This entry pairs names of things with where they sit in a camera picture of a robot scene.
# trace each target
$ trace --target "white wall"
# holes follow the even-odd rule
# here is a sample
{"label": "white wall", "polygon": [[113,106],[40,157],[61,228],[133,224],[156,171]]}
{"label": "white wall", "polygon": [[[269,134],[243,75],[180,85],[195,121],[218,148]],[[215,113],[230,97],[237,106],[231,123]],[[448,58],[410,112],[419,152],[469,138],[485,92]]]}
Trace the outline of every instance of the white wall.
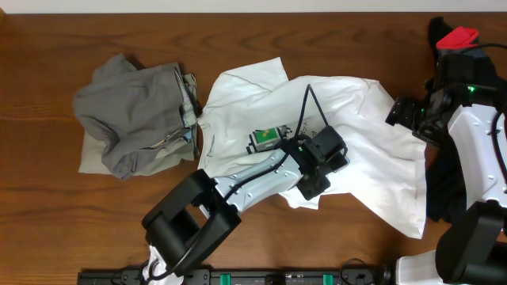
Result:
{"label": "white wall", "polygon": [[507,11],[507,0],[0,0],[6,13]]}

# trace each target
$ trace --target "wooden tabletop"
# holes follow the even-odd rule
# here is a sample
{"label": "wooden tabletop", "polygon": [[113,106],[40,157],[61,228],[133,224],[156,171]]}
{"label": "wooden tabletop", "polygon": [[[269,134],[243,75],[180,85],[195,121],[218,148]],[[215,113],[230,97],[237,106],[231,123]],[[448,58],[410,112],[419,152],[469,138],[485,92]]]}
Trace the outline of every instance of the wooden tabletop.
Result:
{"label": "wooden tabletop", "polygon": [[[16,15],[0,28],[0,284],[73,284],[83,268],[148,257],[142,217],[197,167],[183,162],[120,181],[78,173],[83,128],[75,92],[120,52],[146,67],[179,62],[204,105],[225,70],[281,57],[289,79],[350,75],[380,80],[392,97],[422,96],[433,75],[432,13]],[[453,13],[481,41],[507,41],[502,13]],[[488,51],[507,76],[505,51]],[[206,260],[215,268],[334,268],[435,248],[447,229],[427,222],[409,239],[353,196],[321,198],[318,211],[279,196],[242,216]]]}

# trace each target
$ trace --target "gray folded garment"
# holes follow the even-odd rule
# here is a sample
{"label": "gray folded garment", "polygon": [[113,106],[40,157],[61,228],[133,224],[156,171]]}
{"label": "gray folded garment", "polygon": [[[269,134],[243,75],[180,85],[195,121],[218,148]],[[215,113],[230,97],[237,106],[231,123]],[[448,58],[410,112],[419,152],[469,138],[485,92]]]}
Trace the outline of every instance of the gray folded garment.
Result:
{"label": "gray folded garment", "polygon": [[86,132],[104,141],[102,163],[127,179],[179,139],[184,127],[177,63],[137,70],[116,55],[95,70],[90,85],[74,99],[74,112]]}

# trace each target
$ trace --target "red cloth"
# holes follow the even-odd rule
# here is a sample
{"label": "red cloth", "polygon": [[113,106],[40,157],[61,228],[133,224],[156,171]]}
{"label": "red cloth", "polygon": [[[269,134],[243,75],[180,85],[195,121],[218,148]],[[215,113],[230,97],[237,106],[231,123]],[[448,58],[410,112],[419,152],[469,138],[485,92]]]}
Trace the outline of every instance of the red cloth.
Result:
{"label": "red cloth", "polygon": [[477,37],[478,30],[475,28],[458,27],[442,40],[439,40],[438,43],[436,43],[436,48],[447,50],[471,48],[477,45],[472,43]]}

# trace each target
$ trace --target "white t-shirt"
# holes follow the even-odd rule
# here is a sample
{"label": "white t-shirt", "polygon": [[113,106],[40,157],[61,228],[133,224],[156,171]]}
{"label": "white t-shirt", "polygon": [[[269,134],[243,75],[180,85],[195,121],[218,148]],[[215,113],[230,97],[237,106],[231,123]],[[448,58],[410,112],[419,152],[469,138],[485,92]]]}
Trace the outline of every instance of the white t-shirt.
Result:
{"label": "white t-shirt", "polygon": [[[292,137],[311,84],[329,124],[345,140],[350,164],[328,174],[323,195],[352,193],[380,218],[421,238],[426,216],[425,144],[401,126],[385,123],[394,104],[378,81],[303,76],[291,81],[280,58],[223,72],[198,119],[204,136],[199,168],[228,175],[265,160],[281,137]],[[308,96],[301,133],[325,124]],[[297,188],[281,195],[291,207],[318,208]]]}

